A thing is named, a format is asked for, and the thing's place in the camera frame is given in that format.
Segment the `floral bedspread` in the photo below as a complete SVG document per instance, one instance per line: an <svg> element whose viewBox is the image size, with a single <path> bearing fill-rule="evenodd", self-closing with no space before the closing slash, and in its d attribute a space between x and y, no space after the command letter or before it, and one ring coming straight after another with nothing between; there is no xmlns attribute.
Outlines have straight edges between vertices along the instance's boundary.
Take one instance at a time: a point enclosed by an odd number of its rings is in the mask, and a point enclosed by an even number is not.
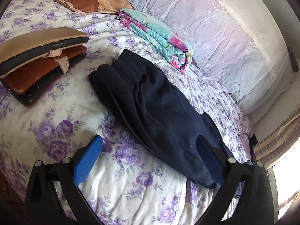
<svg viewBox="0 0 300 225"><path fill-rule="evenodd" d="M0 84L0 170L22 199L33 164L59 162L99 134L103 152L79 187L105 224L194 224L213 199L201 188L152 156L95 96L88 74L111 64L129 49L156 64L199 113L207 111L239 162L250 159L251 127L214 78L191 65L181 74L115 16L82 15L52 0L13 0L0 20L0 43L36 29L70 27L90 35L84 61L60 78L30 108ZM73 214L57 192L66 214ZM234 198L225 217L237 204Z"/></svg>

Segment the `bed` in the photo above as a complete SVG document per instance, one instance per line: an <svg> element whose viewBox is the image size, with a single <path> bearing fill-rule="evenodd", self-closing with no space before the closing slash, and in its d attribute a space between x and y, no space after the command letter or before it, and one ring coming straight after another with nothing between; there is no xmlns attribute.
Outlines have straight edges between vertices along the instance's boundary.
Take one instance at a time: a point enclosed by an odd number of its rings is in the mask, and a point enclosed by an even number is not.
<svg viewBox="0 0 300 225"><path fill-rule="evenodd" d="M26 108L0 85L0 170L24 200L36 160L59 162L99 134L103 152L79 187L105 224L193 224L214 192L197 186L151 155L120 125L95 96L88 74L111 64L129 49L157 65L199 112L216 123L224 143L240 162L251 159L247 117L212 76L191 65L181 74L116 16L83 15L52 0L13 0L0 20L0 43L37 29L70 27L89 34L88 54L39 99ZM66 214L74 218L59 183ZM224 218L237 205L233 201Z"/></svg>
<svg viewBox="0 0 300 225"><path fill-rule="evenodd" d="M195 64L254 125L294 79L282 34L262 0L128 0L188 40Z"/></svg>

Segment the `window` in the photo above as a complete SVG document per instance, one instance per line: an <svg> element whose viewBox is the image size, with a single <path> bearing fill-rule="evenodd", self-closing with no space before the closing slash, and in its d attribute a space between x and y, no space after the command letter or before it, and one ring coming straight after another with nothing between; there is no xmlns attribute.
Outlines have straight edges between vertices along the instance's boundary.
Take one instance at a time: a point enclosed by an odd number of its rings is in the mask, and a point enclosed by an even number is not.
<svg viewBox="0 0 300 225"><path fill-rule="evenodd" d="M285 214L300 190L300 140L292 148L268 170L275 205L275 222Z"/></svg>

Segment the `folded blanket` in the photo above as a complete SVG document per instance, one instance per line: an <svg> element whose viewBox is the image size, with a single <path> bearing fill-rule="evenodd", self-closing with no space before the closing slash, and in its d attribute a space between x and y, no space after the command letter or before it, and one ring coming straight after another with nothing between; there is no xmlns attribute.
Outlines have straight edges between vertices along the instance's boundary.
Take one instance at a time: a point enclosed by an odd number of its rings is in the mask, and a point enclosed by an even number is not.
<svg viewBox="0 0 300 225"><path fill-rule="evenodd" d="M119 12L122 24L146 40L171 65L185 72L191 62L193 49L189 42L156 18L128 8Z"/></svg>

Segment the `white wall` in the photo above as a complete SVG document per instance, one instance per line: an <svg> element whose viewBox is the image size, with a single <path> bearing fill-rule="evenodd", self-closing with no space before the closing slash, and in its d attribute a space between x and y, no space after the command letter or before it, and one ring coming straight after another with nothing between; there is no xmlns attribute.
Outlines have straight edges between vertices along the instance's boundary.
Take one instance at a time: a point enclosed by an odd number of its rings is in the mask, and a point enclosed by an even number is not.
<svg viewBox="0 0 300 225"><path fill-rule="evenodd" d="M300 22L286 0L262 0L274 17L287 46L291 46L300 68ZM274 102L267 113L254 125L261 141L269 135L300 104L300 73L289 88Z"/></svg>

